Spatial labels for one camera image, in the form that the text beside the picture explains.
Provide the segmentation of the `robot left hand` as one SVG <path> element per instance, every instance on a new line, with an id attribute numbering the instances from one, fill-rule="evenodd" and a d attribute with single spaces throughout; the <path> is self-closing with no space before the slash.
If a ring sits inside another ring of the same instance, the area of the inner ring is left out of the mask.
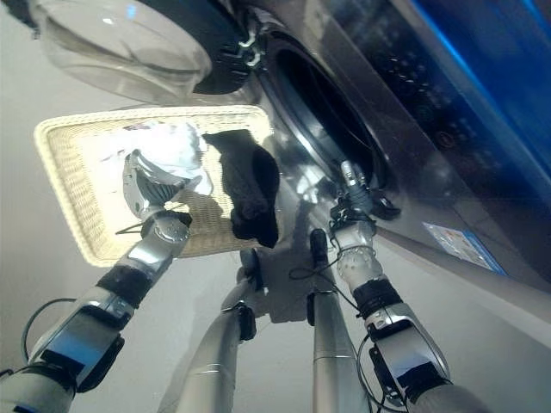
<path id="1" fill-rule="evenodd" d="M 144 224 L 171 217 L 185 225 L 192 223 L 188 213 L 165 208 L 191 180 L 175 176 L 146 159 L 140 150 L 134 150 L 125 157 L 122 172 L 123 195 L 131 210 Z"/>

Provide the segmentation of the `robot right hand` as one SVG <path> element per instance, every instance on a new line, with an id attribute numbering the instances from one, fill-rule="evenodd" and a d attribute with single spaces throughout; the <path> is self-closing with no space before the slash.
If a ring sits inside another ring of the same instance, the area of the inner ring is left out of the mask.
<path id="1" fill-rule="evenodd" d="M 343 190 L 337 197 L 337 204 L 330 210 L 335 225 L 352 221 L 365 221 L 375 225 L 378 221 L 392 221 L 401 214 L 378 188 L 368 186 L 366 176 L 355 163 L 345 160 L 340 165 L 344 179 Z"/>

